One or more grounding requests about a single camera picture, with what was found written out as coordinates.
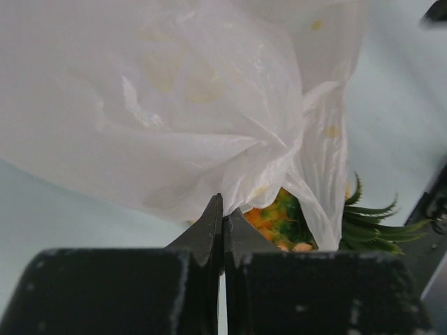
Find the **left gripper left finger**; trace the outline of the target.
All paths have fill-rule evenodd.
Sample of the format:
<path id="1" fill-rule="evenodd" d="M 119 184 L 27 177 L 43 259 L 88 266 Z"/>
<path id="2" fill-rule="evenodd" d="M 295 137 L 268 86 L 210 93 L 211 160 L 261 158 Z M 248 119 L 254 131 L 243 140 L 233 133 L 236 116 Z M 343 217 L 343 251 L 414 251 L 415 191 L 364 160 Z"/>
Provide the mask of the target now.
<path id="1" fill-rule="evenodd" d="M 164 248 L 54 248 L 26 266 L 2 334 L 216 334 L 223 200 Z"/>

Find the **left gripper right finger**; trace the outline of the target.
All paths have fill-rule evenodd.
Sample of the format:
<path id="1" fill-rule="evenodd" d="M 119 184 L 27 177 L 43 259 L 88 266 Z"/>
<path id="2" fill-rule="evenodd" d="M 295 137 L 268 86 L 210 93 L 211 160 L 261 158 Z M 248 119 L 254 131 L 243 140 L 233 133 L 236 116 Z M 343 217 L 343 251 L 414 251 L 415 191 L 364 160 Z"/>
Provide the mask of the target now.
<path id="1" fill-rule="evenodd" d="M 287 253 L 240 211 L 223 219 L 229 334 L 434 334 L 402 262 L 383 252 Z"/>

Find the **fake pineapple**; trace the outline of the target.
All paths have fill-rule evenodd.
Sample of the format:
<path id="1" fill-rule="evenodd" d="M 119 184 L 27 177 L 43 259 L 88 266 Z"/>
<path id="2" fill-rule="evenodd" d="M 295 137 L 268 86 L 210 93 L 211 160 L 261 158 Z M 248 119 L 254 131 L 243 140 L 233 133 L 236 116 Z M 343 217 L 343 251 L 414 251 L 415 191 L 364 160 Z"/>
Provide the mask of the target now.
<path id="1" fill-rule="evenodd" d="M 358 206 L 362 198 L 363 184 L 358 174 L 356 189 L 351 192 L 347 186 L 344 212 L 342 216 L 342 238 L 340 251 L 385 251 L 402 255 L 401 244 L 423 238 L 423 228 L 432 221 L 425 219 L 413 225 L 394 227 L 382 222 L 396 214 L 397 199 L 381 209 Z M 318 245 L 312 235 L 299 200 L 281 188 L 274 202 L 264 208 L 253 208 L 244 214 L 244 218 L 252 224 L 268 241 L 271 241 L 286 252 L 317 251 Z"/>

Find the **white plastic bag lemon print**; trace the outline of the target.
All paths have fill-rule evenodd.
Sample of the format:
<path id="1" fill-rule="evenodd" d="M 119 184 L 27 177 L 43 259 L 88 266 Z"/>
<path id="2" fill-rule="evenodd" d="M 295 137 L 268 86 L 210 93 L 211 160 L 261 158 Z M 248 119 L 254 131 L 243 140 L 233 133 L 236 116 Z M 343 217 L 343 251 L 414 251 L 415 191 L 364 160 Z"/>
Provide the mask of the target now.
<path id="1" fill-rule="evenodd" d="M 367 1 L 2 1 L 1 158 L 168 221 L 299 199 L 337 249 Z"/>

